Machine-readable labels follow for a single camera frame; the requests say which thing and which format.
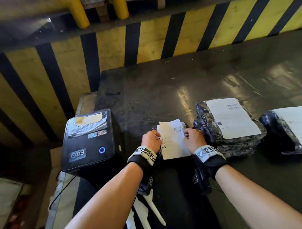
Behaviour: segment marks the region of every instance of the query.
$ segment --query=yellow and black striped barrier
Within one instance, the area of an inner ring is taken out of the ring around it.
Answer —
[[[274,36],[302,27],[302,0],[236,0],[0,54],[0,142],[63,137],[101,71]]]

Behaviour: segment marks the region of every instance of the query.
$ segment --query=printer logo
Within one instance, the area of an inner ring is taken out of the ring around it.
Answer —
[[[71,152],[69,154],[69,162],[73,162],[86,157],[86,149]]]

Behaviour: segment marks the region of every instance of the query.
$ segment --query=black cable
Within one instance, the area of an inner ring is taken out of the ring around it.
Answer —
[[[220,192],[222,192],[223,194],[224,194],[224,192],[222,191],[222,190],[220,190],[220,189],[217,189],[217,188],[215,188],[215,187],[212,187],[212,186],[208,186],[209,188],[212,188],[212,189],[216,189],[217,191],[220,191]]]
[[[76,176],[74,176],[69,182],[68,184],[62,189],[62,191],[60,191],[60,193],[55,197],[55,199],[51,202],[51,204],[49,205],[49,210],[51,209],[51,206],[52,204],[56,201],[56,199],[61,195],[61,193],[66,189],[66,187],[73,181],[73,179],[75,178]]]

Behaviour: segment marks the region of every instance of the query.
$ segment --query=hand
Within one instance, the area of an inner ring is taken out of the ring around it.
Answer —
[[[199,147],[207,144],[202,131],[188,128],[184,130],[184,134],[184,143],[188,151],[192,154],[194,154]]]
[[[143,135],[141,146],[147,146],[157,153],[160,149],[162,141],[159,139],[160,133],[157,131],[149,131]]]

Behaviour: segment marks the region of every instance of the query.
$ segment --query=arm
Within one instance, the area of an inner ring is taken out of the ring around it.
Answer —
[[[201,131],[186,129],[184,133],[184,143],[192,154],[207,144]],[[213,178],[251,228],[302,228],[302,215],[278,197],[229,165],[216,169]]]
[[[142,146],[158,152],[162,142],[156,136],[160,137],[157,131],[143,135]],[[130,162],[88,201],[65,229],[124,228],[142,177],[141,167]]]

